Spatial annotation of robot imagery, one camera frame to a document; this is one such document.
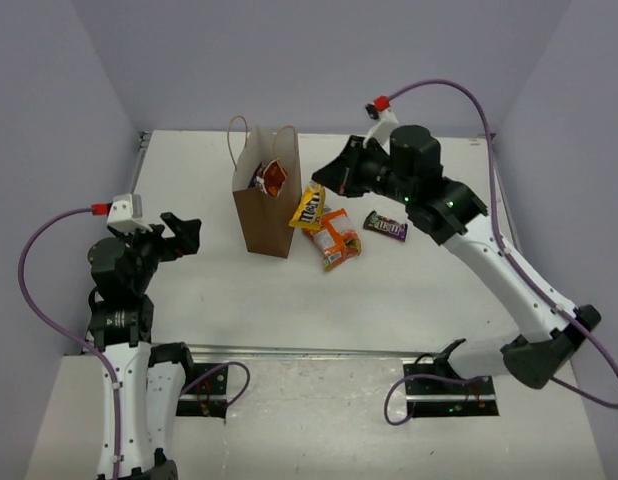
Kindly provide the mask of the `yellow M&M's packet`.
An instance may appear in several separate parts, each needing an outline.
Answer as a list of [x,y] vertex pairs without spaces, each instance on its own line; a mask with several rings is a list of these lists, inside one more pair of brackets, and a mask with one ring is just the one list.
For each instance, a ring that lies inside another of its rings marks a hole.
[[292,215],[288,226],[308,231],[321,229],[326,192],[322,185],[311,181],[304,190],[300,203]]

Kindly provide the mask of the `red Doritos chip bag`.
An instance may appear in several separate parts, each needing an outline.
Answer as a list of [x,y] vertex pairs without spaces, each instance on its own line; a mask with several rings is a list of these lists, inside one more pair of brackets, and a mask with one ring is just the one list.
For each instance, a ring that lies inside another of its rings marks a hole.
[[276,198],[287,179],[287,173],[279,159],[271,160],[262,170],[260,184],[267,195]]

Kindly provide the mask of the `brown M&M's packet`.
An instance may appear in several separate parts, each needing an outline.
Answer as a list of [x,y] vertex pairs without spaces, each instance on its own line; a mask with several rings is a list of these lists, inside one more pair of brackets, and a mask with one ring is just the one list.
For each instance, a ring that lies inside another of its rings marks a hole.
[[407,223],[400,223],[394,219],[380,215],[372,210],[363,222],[365,230],[373,231],[381,235],[390,237],[400,242],[405,242],[407,238]]

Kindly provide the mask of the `brown paper bag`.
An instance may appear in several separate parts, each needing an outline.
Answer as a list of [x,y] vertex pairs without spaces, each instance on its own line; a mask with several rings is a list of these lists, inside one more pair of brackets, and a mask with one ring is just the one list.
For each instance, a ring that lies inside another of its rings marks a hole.
[[[248,252],[286,258],[294,228],[288,223],[302,194],[297,129],[286,125],[274,131],[256,125],[245,128],[241,151],[229,153],[233,166],[232,195]],[[248,184],[254,170],[279,159],[287,179],[274,198]]]

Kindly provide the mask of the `purple Fox's candy bag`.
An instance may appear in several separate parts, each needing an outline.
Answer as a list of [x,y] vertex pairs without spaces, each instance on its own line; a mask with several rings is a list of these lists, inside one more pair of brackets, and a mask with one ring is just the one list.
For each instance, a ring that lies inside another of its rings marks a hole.
[[254,170],[251,176],[251,179],[249,181],[248,187],[256,188],[263,193],[267,193],[266,187],[264,184],[263,171],[264,171],[264,168],[262,166],[259,166]]

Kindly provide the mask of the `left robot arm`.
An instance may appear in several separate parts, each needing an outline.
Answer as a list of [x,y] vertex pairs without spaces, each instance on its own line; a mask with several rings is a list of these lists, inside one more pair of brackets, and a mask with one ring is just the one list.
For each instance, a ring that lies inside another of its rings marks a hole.
[[183,342],[152,343],[154,304],[146,293],[158,266],[200,247],[201,221],[171,212],[133,233],[114,231],[88,261],[95,287],[88,331],[101,361],[104,425],[100,479],[175,479],[169,455],[180,394],[197,379]]

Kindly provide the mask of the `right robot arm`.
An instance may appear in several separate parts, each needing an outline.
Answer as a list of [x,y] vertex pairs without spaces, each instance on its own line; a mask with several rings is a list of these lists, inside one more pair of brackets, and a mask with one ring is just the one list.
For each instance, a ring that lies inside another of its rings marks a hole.
[[587,330],[601,320],[593,306],[576,306],[536,272],[529,275],[540,291],[525,284],[505,256],[511,254],[519,264],[524,258],[493,234],[480,198],[464,183],[444,176],[441,145],[422,126],[394,129],[387,148],[375,139],[352,135],[312,179],[343,197],[375,193],[403,204],[414,227],[472,270],[518,326],[512,340],[469,344],[459,339],[437,354],[434,379],[443,391],[457,392],[473,377],[506,374],[541,389],[584,341],[560,314],[574,315]]

